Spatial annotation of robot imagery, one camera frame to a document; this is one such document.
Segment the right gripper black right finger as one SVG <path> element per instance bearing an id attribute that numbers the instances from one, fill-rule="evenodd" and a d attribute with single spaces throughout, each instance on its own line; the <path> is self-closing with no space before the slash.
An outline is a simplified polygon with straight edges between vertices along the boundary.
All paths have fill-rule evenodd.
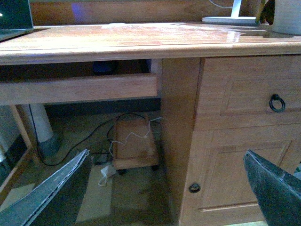
<path id="1" fill-rule="evenodd" d="M 301 180 L 248 150 L 246 175 L 265 221 L 269 226 L 301 224 Z"/>

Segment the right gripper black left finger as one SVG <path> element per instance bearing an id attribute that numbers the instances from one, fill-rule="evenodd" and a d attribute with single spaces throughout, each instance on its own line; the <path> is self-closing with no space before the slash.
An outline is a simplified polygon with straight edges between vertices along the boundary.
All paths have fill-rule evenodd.
<path id="1" fill-rule="evenodd" d="M 0 213 L 2 226 L 72 226 L 87 190 L 92 161 L 80 152 L 30 193 Z"/>

